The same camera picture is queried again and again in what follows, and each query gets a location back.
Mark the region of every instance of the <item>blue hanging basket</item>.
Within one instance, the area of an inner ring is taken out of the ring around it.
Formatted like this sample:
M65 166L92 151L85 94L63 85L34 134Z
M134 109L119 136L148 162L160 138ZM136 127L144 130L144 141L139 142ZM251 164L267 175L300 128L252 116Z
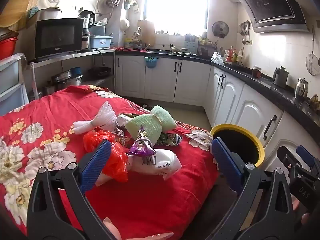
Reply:
M144 57L144 61L146 62L146 66L148 68L154 68L157 65L158 57Z

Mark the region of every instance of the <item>light green sponge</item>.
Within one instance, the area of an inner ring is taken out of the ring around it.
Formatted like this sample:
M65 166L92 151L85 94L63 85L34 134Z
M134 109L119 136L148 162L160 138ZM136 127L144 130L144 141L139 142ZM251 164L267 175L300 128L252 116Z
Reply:
M161 131L166 132L177 128L177 124L169 112L161 106L155 106L150 114L142 114L132 118L124 126L131 134L132 138L137 139L141 125L146 131L152 146L156 144Z

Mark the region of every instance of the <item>blender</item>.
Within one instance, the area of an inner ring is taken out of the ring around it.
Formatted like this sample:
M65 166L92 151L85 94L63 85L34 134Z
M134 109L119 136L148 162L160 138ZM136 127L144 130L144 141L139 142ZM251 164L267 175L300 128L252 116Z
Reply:
M82 49L89 49L89 36L90 36L90 32L89 32L89 28L91 26L94 26L95 23L95 14L93 13L93 11L82 11L78 18L80 19L84 19L83 21L83 32L82 32Z

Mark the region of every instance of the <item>floor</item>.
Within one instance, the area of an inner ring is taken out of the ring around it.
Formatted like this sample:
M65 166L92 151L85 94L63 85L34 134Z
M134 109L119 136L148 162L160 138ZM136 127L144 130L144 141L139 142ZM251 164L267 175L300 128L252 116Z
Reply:
M139 99L139 98L128 98L136 104L147 104L148 106L154 107L156 105L161 106L167 110L174 120L184 122L192 126L200 127L210 132L211 125L207 118L207 115L203 107L200 106L189 106L184 104L169 103L163 101Z

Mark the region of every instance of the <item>purple snack package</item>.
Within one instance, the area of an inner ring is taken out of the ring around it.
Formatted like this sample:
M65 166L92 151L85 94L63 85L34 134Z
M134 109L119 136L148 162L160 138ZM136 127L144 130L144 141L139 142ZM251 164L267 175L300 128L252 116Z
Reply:
M147 137L146 131L142 126L140 126L140 130L138 131L138 138L130 148L128 155L145 157L154 155L155 153L156 152L151 146L151 142Z

